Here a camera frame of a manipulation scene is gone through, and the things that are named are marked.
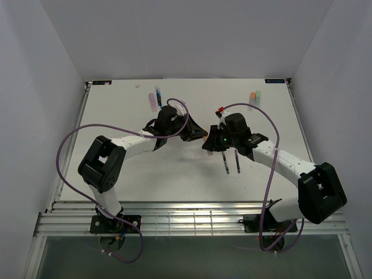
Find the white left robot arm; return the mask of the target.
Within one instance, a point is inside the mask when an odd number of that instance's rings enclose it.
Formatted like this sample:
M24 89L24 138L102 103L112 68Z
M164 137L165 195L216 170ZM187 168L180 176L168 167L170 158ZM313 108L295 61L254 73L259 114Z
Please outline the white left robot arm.
M101 135L93 141L78 167L78 174L90 186L99 203L97 214L104 217L103 225L110 232L117 232L123 226L123 218L119 215L123 209L114 189L123 162L158 150L167 142L166 137L174 134L185 142L191 142L206 137L208 132L192 117L178 114L172 106L164 106L158 117L147 123L138 135L113 139Z

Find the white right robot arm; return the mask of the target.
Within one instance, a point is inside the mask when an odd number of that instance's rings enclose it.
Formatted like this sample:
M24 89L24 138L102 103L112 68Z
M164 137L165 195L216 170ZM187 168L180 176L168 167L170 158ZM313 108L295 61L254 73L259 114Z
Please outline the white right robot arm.
M266 229L275 231L284 221L295 219L320 224L346 205L347 197L331 164L315 164L277 149L266 136L252 133L240 113L222 111L216 115L219 123L211 126L204 150L224 152L234 148L253 162L274 167L298 190L296 198L281 199L266 208L262 217Z

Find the green ink pen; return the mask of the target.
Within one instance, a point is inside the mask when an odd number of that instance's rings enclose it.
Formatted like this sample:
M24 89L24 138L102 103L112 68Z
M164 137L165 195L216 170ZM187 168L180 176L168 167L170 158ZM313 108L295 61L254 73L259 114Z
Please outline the green ink pen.
M228 166L228 163L227 163L226 154L225 154L224 151L222 151L221 154L222 154L222 158L223 158L223 162L224 162L224 168L226 170L226 173L230 174L230 169L229 169L229 166Z

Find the yellow orange highlighter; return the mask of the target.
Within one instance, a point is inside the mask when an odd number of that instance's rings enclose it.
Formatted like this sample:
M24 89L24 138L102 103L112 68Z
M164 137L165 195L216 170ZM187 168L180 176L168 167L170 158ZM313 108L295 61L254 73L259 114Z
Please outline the yellow orange highlighter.
M213 152L207 151L208 156L213 156Z

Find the purple ink pen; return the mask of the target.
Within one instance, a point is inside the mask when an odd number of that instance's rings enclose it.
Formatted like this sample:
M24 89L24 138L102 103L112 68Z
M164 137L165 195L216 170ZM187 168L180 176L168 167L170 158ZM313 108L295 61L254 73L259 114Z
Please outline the purple ink pen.
M236 162L236 167L237 167L237 173L240 174L241 173L241 169L240 169L238 151L236 149L234 150L234 156L235 156L235 162Z

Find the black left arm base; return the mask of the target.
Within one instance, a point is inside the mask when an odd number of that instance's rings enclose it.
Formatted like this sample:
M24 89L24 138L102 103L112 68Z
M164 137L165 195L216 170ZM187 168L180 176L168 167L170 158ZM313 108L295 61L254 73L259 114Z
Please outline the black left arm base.
M138 229L141 228L141 215L120 215L121 219L135 225ZM105 216L94 215L90 225L91 234L137 234L137 230L126 223L122 223L116 219L110 219Z

